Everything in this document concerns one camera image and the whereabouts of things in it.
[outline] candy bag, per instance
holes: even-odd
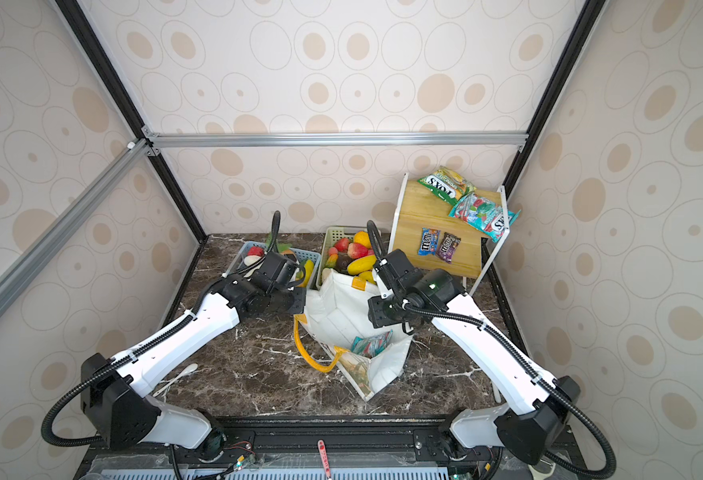
[[[433,174],[419,179],[418,183],[450,205],[455,205],[463,196],[477,189],[469,180],[446,167],[440,167]]]
[[[389,339],[391,339],[393,334],[394,332],[389,330],[385,333],[369,336],[366,339],[356,337],[354,343],[351,344],[351,352],[371,359],[378,353],[386,350],[386,347],[389,345]]]
[[[421,248],[418,255],[434,255],[437,251],[437,242],[440,240],[440,230],[424,228],[421,234]]]
[[[455,249],[461,243],[461,239],[453,234],[445,232],[445,237],[442,239],[440,247],[437,248],[437,253],[434,254],[440,260],[444,260],[449,264],[453,263],[453,254],[455,254]]]
[[[509,212],[511,225],[519,212]],[[451,210],[450,216],[463,220],[477,230],[482,230],[491,237],[493,242],[498,242],[503,235],[503,208],[485,197],[478,197],[470,193],[463,197]]]

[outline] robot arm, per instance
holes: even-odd
[[[179,445],[210,459],[220,452],[223,432],[206,413],[160,402],[150,395],[157,383],[200,347],[240,320],[269,312],[303,311],[306,289],[291,282],[298,264],[276,252],[264,257],[250,278],[231,274],[206,293],[196,314],[187,310],[162,330],[106,360],[93,355],[82,365],[82,378],[126,362],[111,376],[81,394],[83,412],[112,449],[139,442]],[[143,354],[135,351],[154,344]]]
[[[475,446],[502,446],[523,462],[538,463],[568,416],[568,410],[541,383],[557,386],[558,393],[570,402],[576,402],[580,393],[577,383],[569,377],[555,378],[509,341],[499,342],[503,334],[445,270],[424,273],[414,268],[401,250],[394,250],[376,263],[374,276],[381,297],[368,301],[367,315],[373,326],[428,316],[490,377],[507,400],[502,406],[464,410],[450,417],[442,428],[446,452],[460,458]],[[473,320],[473,324],[441,316],[443,312]]]

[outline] dark marble surface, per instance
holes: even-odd
[[[176,316],[194,302],[207,283],[229,268],[243,242],[263,241],[265,237],[211,237]],[[322,240],[323,234],[280,235],[280,243],[316,252],[322,248]],[[477,289],[474,299],[487,317],[506,332],[487,280]],[[369,402],[360,398],[338,369],[325,374],[307,365],[296,351],[292,327],[292,316],[277,315],[246,320],[219,335],[168,375],[172,378],[191,362],[199,365],[191,376],[173,384],[167,402],[204,408],[215,416],[431,415],[461,407],[496,405],[490,380],[431,323],[417,327],[402,376]],[[319,345],[306,332],[303,334],[308,352],[318,361],[327,359]]]

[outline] shopping bag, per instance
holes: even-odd
[[[334,366],[344,374],[365,401],[370,400],[403,372],[412,337],[399,325],[373,328],[367,319],[367,299],[379,296],[376,285],[332,271],[322,288],[306,293],[304,314],[294,320],[296,346],[306,361],[321,372]],[[333,359],[329,366],[313,360],[303,348],[299,324]],[[372,359],[351,352],[355,338],[392,331],[386,349]]]

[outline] wallpaper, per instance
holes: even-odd
[[[0,1],[0,275],[132,138],[54,12]]]
[[[0,319],[0,480],[72,478],[84,448],[40,438],[83,360],[109,357],[161,325],[197,243],[140,160]],[[92,435],[77,402],[54,424]]]
[[[503,286],[615,478],[703,480],[703,1],[610,4],[510,203]]]
[[[525,130],[583,0],[80,0],[163,133]]]
[[[164,157],[205,231],[283,232],[330,225],[391,229],[405,171],[423,177],[446,165],[495,191],[517,154],[514,145],[364,148],[168,148]]]

